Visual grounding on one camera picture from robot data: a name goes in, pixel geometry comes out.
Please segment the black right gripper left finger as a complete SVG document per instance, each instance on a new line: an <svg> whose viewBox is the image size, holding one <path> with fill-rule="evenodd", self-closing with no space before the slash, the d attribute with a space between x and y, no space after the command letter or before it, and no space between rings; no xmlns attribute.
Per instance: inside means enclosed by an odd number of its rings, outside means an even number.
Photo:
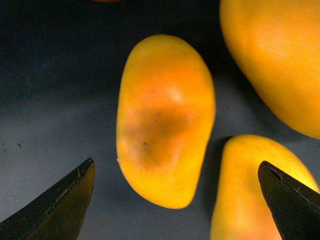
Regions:
<svg viewBox="0 0 320 240"><path fill-rule="evenodd" d="M2 240L76 240L90 205L95 163L85 160L0 223Z"/></svg>

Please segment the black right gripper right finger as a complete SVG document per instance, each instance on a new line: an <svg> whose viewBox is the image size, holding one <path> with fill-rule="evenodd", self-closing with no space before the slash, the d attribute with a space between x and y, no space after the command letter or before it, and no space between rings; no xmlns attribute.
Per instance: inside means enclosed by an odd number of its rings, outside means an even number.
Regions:
<svg viewBox="0 0 320 240"><path fill-rule="evenodd" d="M320 194L263 161L257 176L264 200L283 240L320 238Z"/></svg>

